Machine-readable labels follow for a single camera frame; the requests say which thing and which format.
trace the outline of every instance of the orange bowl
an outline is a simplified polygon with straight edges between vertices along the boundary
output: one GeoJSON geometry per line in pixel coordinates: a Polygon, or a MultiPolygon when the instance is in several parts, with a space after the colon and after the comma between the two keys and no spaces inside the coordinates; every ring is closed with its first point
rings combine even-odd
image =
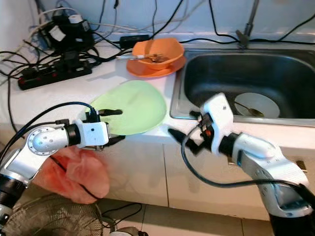
{"type": "Polygon", "coordinates": [[[169,59],[161,63],[153,63],[150,59],[143,59],[138,62],[153,70],[163,70],[184,55],[184,47],[176,38],[158,38],[136,43],[133,47],[132,54],[134,56],[162,54],[163,57],[169,59]]]}

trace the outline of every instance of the stainless steel sink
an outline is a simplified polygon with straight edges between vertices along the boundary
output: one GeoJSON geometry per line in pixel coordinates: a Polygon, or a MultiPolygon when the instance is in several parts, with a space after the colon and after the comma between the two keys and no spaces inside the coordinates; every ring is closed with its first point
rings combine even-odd
{"type": "Polygon", "coordinates": [[[193,119],[191,110],[224,92],[235,122],[315,126],[315,52],[303,50],[188,49],[177,72],[171,105],[173,118],[193,119]],[[242,116],[234,103],[244,93],[271,99],[277,118],[242,116]]]}

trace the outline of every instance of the faucet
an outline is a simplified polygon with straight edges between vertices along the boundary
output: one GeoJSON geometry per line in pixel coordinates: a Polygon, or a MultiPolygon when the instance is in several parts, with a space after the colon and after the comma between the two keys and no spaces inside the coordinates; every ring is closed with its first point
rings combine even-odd
{"type": "Polygon", "coordinates": [[[238,44],[239,49],[247,49],[247,46],[248,46],[249,41],[250,41],[251,32],[252,32],[252,29],[254,27],[253,23],[254,23],[257,9],[258,9],[258,5],[259,5],[259,0],[254,0],[250,19],[249,19],[248,23],[246,24],[244,33],[240,32],[239,30],[236,30],[237,37],[240,40],[240,42],[238,44]]]}

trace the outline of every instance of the robotic arm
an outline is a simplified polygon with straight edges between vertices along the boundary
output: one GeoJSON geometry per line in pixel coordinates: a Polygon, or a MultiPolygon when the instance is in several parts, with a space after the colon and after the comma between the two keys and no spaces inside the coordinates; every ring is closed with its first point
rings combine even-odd
{"type": "Polygon", "coordinates": [[[181,132],[169,129],[182,143],[183,159],[195,176],[217,187],[248,185],[249,181],[220,184],[205,179],[188,162],[184,147],[189,147],[194,154],[206,148],[216,155],[229,156],[245,173],[257,180],[276,236],[315,236],[314,195],[307,189],[307,177],[296,164],[284,157],[279,146],[245,133],[233,133],[233,113],[223,93],[213,96],[201,107],[198,127],[204,138],[200,146],[189,139],[192,132],[184,137],[181,132]]]}
{"type": "Polygon", "coordinates": [[[59,149],[77,145],[79,148],[102,150],[124,136],[111,138],[107,124],[99,116],[120,115],[121,110],[100,110],[97,117],[86,113],[87,120],[77,119],[64,127],[40,127],[27,137],[23,148],[13,150],[4,157],[0,166],[0,236],[3,226],[12,214],[12,208],[30,185],[49,156],[59,149]]]}

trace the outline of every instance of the white wall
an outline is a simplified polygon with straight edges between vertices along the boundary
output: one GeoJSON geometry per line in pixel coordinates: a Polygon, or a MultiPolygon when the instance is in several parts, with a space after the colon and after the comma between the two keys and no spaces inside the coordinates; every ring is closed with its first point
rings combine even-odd
{"type": "MultiPolygon", "coordinates": [[[[57,0],[42,0],[47,8],[55,7],[57,0]]],[[[189,9],[199,0],[189,1],[189,9]]],[[[105,6],[104,23],[112,24],[114,20],[115,0],[107,0],[105,6]]],[[[179,0],[157,0],[158,11],[156,21],[167,20],[179,0]]],[[[68,0],[85,18],[97,22],[102,6],[102,0],[68,0]]],[[[235,32],[244,30],[249,19],[253,0],[213,0],[218,30],[220,32],[235,32]]],[[[182,5],[175,18],[183,15],[185,4],[182,5]]],[[[152,22],[154,0],[120,0],[118,7],[118,25],[145,27],[152,22]]],[[[253,33],[264,33],[266,36],[283,33],[298,23],[306,20],[315,13],[313,0],[261,0],[258,8],[253,33]]],[[[210,18],[209,3],[206,0],[177,30],[177,32],[213,32],[210,18]]],[[[300,28],[297,32],[315,32],[315,20],[300,28]]]]}
{"type": "MultiPolygon", "coordinates": [[[[0,51],[14,51],[28,36],[30,26],[36,24],[34,16],[36,7],[33,0],[0,0],[0,51]]],[[[32,58],[28,49],[23,48],[20,53],[32,58]]],[[[9,72],[14,67],[8,62],[0,63],[0,69],[4,72],[9,72]]],[[[6,78],[0,74],[0,84],[4,79],[6,78]]]]}

